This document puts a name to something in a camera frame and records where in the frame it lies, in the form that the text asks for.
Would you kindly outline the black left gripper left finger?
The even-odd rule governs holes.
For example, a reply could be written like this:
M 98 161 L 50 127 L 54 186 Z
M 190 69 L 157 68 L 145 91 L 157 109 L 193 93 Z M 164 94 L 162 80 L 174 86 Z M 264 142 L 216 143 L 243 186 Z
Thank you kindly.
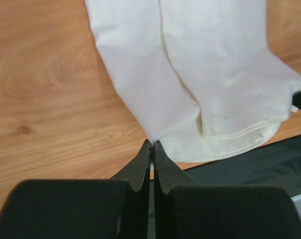
M 151 144 L 107 180 L 25 180 L 0 211 L 0 239 L 145 239 Z

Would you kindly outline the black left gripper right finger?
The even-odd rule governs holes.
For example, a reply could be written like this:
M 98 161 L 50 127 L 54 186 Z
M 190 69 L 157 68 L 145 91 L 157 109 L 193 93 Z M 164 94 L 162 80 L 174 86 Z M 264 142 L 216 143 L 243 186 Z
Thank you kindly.
M 269 186 L 201 184 L 153 146 L 158 239 L 301 239 L 287 192 Z

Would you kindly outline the white t shirt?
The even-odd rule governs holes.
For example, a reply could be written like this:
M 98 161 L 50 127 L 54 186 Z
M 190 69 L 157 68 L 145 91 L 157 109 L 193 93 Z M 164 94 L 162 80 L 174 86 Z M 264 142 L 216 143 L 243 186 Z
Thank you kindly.
M 117 94 L 172 160 L 247 152 L 296 111 L 301 75 L 268 49 L 264 0 L 85 5 Z

